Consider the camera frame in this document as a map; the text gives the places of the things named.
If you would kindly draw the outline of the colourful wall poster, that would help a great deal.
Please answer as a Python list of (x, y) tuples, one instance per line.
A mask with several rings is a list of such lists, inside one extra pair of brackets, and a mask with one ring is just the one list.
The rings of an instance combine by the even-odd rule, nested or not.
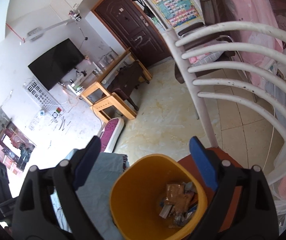
[(151, 0), (172, 28), (179, 30), (202, 21), (197, 0)]

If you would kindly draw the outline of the black wall television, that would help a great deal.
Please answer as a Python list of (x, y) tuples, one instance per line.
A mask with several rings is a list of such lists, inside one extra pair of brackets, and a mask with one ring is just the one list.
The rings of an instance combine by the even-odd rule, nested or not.
[(51, 90), (84, 59), (84, 55), (68, 38), (39, 56), (28, 67), (41, 84)]

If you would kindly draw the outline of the dark brown door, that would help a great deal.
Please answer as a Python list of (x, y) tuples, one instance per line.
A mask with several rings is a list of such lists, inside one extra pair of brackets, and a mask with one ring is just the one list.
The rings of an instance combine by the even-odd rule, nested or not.
[(132, 0), (100, 0), (92, 12), (145, 67), (170, 57), (158, 29)]

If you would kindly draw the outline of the yellow trash bin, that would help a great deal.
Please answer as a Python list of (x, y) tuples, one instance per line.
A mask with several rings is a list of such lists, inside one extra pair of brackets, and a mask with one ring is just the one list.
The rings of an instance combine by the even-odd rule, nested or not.
[[(196, 212), (182, 228), (159, 216), (169, 183), (193, 182), (198, 194)], [(147, 155), (126, 169), (110, 192), (110, 212), (124, 239), (184, 239), (203, 217), (208, 200), (202, 185), (182, 165), (163, 154)]]

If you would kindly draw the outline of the light blue patterned tablecloth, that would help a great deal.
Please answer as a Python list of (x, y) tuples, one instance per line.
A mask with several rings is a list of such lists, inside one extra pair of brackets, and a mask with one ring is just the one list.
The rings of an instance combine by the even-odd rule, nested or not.
[(104, 239), (123, 239), (113, 222), (109, 197), (114, 183), (128, 167), (127, 155), (102, 152), (85, 184), (76, 191), (85, 212)]

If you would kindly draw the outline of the wall mirror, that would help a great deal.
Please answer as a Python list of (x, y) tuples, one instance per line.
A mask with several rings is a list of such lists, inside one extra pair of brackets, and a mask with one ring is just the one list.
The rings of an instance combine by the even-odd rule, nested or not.
[(0, 162), (14, 174), (22, 173), (35, 149), (29, 140), (0, 108)]

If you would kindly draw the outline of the wooden desk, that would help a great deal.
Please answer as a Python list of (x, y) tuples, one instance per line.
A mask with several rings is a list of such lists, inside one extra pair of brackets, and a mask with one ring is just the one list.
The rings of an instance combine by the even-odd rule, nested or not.
[(153, 76), (152, 74), (145, 68), (145, 66), (136, 59), (135, 55), (132, 54), (131, 49), (127, 48), (122, 54), (120, 54), (116, 59), (114, 59), (97, 77), (91, 81), (90, 85), (83, 89), (81, 94), (78, 96), (81, 100), (86, 101), (90, 106), (94, 105), (95, 102), (92, 102), (88, 99), (90, 94), (93, 94), (98, 89), (103, 92), (106, 96), (110, 96), (110, 92), (106, 90), (103, 85), (109, 81), (112, 76), (119, 70), (119, 68), (124, 64), (124, 62), (131, 58), (133, 61), (137, 61), (140, 67), (142, 68), (143, 79), (147, 81), (151, 81)]

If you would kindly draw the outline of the white slatted chair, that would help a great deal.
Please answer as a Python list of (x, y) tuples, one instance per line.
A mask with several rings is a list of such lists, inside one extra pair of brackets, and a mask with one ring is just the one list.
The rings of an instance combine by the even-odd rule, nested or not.
[[(220, 93), (207, 93), (200, 91), (200, 86), (205, 86), (205, 85), (213, 85), (213, 86), (222, 85), (222, 86), (230, 86), (243, 89), (269, 102), (286, 119), (286, 107), (270, 93), (266, 92), (265, 90), (257, 86), (252, 85), (251, 83), (234, 79), (197, 79), (195, 77), (196, 72), (205, 70), (214, 70), (214, 69), (243, 70), (245, 72), (255, 73), (261, 76), (263, 79), (274, 84), (283, 93), (286, 94), (286, 82), (283, 79), (279, 78), (278, 76), (274, 75), (272, 72), (265, 70), (264, 68), (260, 68), (243, 62), (234, 62), (234, 61), (212, 62), (195, 67), (193, 67), (190, 64), (189, 58), (193, 56), (202, 55), (208, 52), (246, 51), (250, 53), (264, 55), (286, 66), (286, 55), (274, 49), (270, 49), (267, 47), (251, 43), (220, 43), (205, 48), (194, 49), (190, 52), (187, 52), (184, 49), (185, 45), (187, 45), (192, 41), (197, 40), (198, 38), (205, 37), (210, 34), (221, 33), (224, 31), (235, 31), (235, 30), (253, 31), (286, 42), (286, 31), (284, 30), (266, 24), (242, 22), (242, 21), (223, 22), (208, 27), (202, 27), (201, 29), (186, 35), (184, 38), (178, 38), (176, 32), (173, 29), (170, 29), (165, 31), (162, 37), (165, 40), (166, 45), (168, 46), (174, 60), (176, 61), (180, 73), (182, 74), (182, 77), (191, 95), (193, 104), (195, 105), (200, 122), (212, 147), (217, 147), (218, 142), (214, 134), (208, 110), (206, 109), (205, 106), (204, 100), (206, 98), (232, 101), (254, 110), (262, 117), (264, 117), (279, 132), (279, 134), (283, 137), (284, 142), (286, 143), (286, 128), (279, 122), (279, 120), (277, 120), (274, 117), (274, 115), (272, 115), (263, 107), (259, 106), (257, 103), (244, 99), (240, 96), (220, 94)], [(286, 176), (286, 161), (281, 163), (270, 174), (268, 174), (266, 179), (269, 185), (273, 185), (274, 183), (281, 181), (285, 176)]]

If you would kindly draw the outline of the purple white vibration plate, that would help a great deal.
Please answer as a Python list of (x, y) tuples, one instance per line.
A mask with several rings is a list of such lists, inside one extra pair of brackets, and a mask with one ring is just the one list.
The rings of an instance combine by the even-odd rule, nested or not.
[(107, 122), (100, 134), (101, 152), (113, 152), (124, 125), (123, 118), (113, 118)]

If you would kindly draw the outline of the dark piano bench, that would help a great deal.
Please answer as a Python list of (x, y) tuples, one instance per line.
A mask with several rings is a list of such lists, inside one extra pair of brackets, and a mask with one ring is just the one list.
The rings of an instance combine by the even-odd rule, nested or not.
[(149, 84), (149, 80), (143, 74), (143, 69), (139, 61), (134, 61), (128, 67), (122, 68), (115, 79), (108, 86), (108, 92), (117, 94), (123, 101), (128, 101), (133, 108), (138, 111), (138, 106), (131, 99), (131, 93), (134, 89), (138, 89), (139, 78), (142, 77), (144, 81)]

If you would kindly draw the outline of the eye chart poster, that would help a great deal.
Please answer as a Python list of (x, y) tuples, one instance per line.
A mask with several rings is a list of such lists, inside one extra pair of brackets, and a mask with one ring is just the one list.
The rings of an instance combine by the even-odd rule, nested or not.
[(40, 106), (41, 110), (49, 114), (54, 120), (64, 114), (65, 110), (62, 105), (36, 78), (27, 81), (23, 88), (29, 97)]

